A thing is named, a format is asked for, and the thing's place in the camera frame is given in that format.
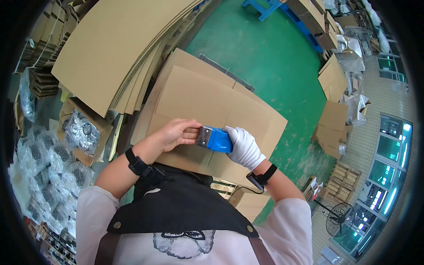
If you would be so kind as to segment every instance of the fluorescent light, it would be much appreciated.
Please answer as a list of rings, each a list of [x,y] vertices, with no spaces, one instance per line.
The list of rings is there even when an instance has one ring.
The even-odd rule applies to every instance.
[[[403,165],[405,165],[405,159],[406,159],[406,150],[408,149],[408,144],[405,145],[405,152],[403,152],[403,160],[402,160],[402,165],[401,167],[403,167]]]
[[[368,243],[368,241],[371,239],[371,237],[372,237],[372,235],[370,235],[370,237],[367,239],[367,241],[365,241],[365,244],[358,250],[358,252],[361,251],[365,247],[365,245]]]
[[[386,206],[386,209],[384,210],[384,214],[386,214],[386,213],[387,213],[387,211],[388,211],[388,210],[389,210],[389,208],[390,208],[390,205],[392,204],[393,198],[394,198],[394,196],[395,196],[395,194],[396,194],[396,189],[397,189],[397,188],[395,188],[395,189],[393,190],[392,196],[390,196],[390,200],[389,200],[389,202],[388,202],[388,204],[387,204],[387,206]]]
[[[409,124],[405,123],[405,124],[403,125],[403,129],[404,129],[405,131],[409,131],[409,130],[411,129],[411,125],[409,125]]]
[[[380,207],[383,205],[384,198],[386,197],[386,194],[387,194],[387,191],[385,191],[385,192],[384,192],[383,199],[381,200],[381,203],[380,203],[380,205],[378,206],[378,208],[379,208],[379,209],[380,209]]]

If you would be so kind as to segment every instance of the apron strap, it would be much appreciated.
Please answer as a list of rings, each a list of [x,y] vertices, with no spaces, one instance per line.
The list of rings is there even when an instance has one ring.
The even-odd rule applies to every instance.
[[[111,234],[109,232],[102,237],[94,265],[112,265],[120,238],[120,234]],[[275,262],[259,237],[249,237],[249,241],[259,265],[275,265]]]

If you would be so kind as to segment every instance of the snap button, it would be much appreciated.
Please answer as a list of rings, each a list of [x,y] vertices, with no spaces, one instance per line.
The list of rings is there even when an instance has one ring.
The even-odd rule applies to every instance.
[[[115,229],[118,229],[120,227],[121,227],[121,222],[116,222],[116,223],[113,224],[113,228],[115,228]]]

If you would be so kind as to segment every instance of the hand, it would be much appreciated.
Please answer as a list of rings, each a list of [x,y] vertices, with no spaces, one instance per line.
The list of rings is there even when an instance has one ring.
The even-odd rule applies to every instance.
[[[197,141],[199,128],[196,120],[174,119],[152,134],[162,152],[169,152],[177,145],[192,145]]]
[[[235,163],[247,167],[253,171],[266,157],[261,154],[258,145],[248,131],[242,128],[226,126],[224,131],[228,133],[233,142],[233,151],[228,157]]]

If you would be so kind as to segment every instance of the blue plastic stool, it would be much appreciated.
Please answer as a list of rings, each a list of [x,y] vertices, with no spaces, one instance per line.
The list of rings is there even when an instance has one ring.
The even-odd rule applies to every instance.
[[[261,6],[257,0],[245,0],[241,5],[246,7],[248,5],[252,5],[257,11],[259,11],[262,15],[259,17],[260,21],[264,21],[269,15],[271,15],[274,10],[279,8],[282,4],[278,0],[264,0],[267,2],[270,7],[268,9]]]

